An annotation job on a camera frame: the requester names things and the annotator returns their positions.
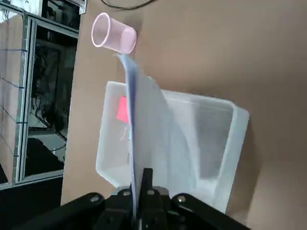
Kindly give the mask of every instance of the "bolt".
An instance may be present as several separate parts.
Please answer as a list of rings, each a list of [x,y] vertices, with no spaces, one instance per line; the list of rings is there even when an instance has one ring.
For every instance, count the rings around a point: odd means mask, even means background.
[[[130,192],[129,192],[129,191],[125,191],[125,192],[123,192],[123,195],[124,195],[124,196],[129,196],[129,195],[130,195]]]
[[[97,200],[99,200],[99,196],[95,195],[91,198],[91,202],[96,202]]]
[[[154,190],[148,190],[148,191],[147,191],[147,194],[148,194],[148,195],[153,195],[153,194],[154,194]]]
[[[179,202],[185,202],[186,201],[186,198],[184,196],[178,196],[178,201]]]

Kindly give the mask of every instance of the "aluminum frame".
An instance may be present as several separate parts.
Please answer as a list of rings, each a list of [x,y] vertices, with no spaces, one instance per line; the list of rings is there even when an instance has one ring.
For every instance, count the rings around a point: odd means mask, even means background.
[[[85,12],[87,0],[76,0],[75,5],[83,4],[83,10],[80,6],[80,11]],[[21,123],[16,124],[16,136],[15,140],[17,145],[14,149],[14,161],[13,161],[13,180],[11,183],[5,183],[0,185],[0,190],[20,186],[24,184],[36,183],[44,180],[58,178],[63,176],[64,170],[46,172],[28,177],[24,176],[25,173],[25,158],[28,138],[28,120],[31,106],[31,89],[33,79],[34,68],[34,55],[35,55],[35,40],[37,26],[42,26],[58,33],[79,38],[79,30],[75,30],[60,23],[36,16],[31,13],[27,13],[21,8],[13,5],[3,3],[0,1],[0,7],[2,9],[15,12],[24,16],[24,28],[23,28],[23,40],[22,40],[22,57],[21,57],[21,73],[20,73],[20,85],[23,86],[23,92],[19,93],[19,107],[18,107],[18,120]]]
[[[76,6],[79,6],[79,14],[86,13],[87,0],[66,0],[66,1],[68,1],[71,4],[74,4]]]
[[[49,20],[45,20],[44,18],[36,18],[33,16],[29,16],[29,20],[31,21],[31,29],[28,41],[28,71],[27,71],[27,78],[25,80],[26,88],[25,88],[25,95],[24,95],[24,125],[23,125],[23,137],[21,143],[21,154],[20,154],[20,172],[19,178],[16,184],[24,183],[27,181],[34,181],[34,180],[41,180],[44,178],[55,178],[57,176],[62,176],[64,170],[52,171],[52,172],[45,172],[41,174],[25,176],[25,158],[26,158],[26,149],[27,149],[27,139],[29,136],[28,132],[28,120],[29,114],[31,111],[31,93],[32,93],[32,81],[33,81],[33,68],[34,68],[34,58],[35,58],[35,45],[36,45],[36,31],[37,27],[41,26],[46,29],[77,38],[79,37],[79,32],[72,28],[63,26],[58,23],[50,23]]]

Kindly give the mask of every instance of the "paper sheet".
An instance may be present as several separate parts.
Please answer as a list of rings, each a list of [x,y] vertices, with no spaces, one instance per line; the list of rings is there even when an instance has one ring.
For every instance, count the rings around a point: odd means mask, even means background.
[[[153,169],[153,186],[170,196],[195,185],[187,140],[170,111],[159,86],[145,77],[127,55],[120,55],[127,84],[131,124],[130,162],[133,215],[136,216],[144,168]]]

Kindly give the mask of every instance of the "brown cardboard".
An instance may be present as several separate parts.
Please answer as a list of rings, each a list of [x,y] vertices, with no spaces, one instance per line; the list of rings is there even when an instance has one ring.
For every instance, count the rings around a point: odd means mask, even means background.
[[[131,55],[163,89],[233,101],[250,124],[227,213],[252,229],[307,228],[307,5],[301,0],[158,0],[136,11],[88,2],[74,70],[62,203],[112,187],[95,172],[114,52],[91,44],[100,12],[138,30]]]
[[[7,52],[7,68],[5,80],[19,86],[21,51]]]
[[[14,157],[0,136],[0,164],[9,182],[12,181]]]
[[[8,49],[22,49],[24,21],[21,15],[11,17],[8,22]]]
[[[13,154],[16,144],[16,129],[20,124],[17,124],[2,107],[0,107],[0,121],[0,133]]]
[[[11,115],[11,117],[16,120],[17,110],[18,110],[18,94],[21,93],[21,90],[16,86],[11,85],[4,79],[0,80],[0,89],[1,89],[1,105],[5,110]]]
[[[9,28],[6,22],[0,23],[0,49],[7,49],[9,42]]]

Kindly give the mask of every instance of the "pink sticky note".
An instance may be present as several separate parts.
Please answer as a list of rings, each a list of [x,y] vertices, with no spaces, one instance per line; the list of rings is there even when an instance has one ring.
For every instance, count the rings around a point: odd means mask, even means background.
[[[119,106],[117,111],[116,118],[118,120],[121,120],[123,122],[129,123],[129,117],[128,117],[128,107],[127,107],[127,98],[121,97],[119,100]]]

